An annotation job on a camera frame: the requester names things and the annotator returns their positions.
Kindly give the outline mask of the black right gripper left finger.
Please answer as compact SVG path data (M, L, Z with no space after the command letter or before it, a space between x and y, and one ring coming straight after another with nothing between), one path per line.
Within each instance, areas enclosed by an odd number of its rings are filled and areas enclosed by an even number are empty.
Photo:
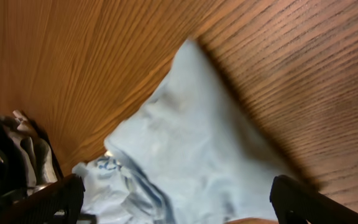
M71 174L0 212L0 224L76 223L84 192L81 177Z

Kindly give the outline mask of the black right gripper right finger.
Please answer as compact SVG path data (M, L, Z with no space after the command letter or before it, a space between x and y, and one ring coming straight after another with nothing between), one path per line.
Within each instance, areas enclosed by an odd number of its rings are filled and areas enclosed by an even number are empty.
M270 203L279 224L358 224L358 213L286 175L274 178Z

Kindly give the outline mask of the light blue printed t-shirt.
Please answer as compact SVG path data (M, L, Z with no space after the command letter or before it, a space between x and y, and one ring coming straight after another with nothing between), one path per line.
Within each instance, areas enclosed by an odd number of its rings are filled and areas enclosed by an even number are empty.
M104 146L107 154L73 168L85 185L81 210L98 223L274 220L273 179L291 175L191 40Z

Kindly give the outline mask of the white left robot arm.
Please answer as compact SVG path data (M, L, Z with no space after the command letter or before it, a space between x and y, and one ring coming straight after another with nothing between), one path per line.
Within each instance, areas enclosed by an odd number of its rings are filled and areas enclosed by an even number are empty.
M47 134L24 113L0 116L0 212L62 179Z

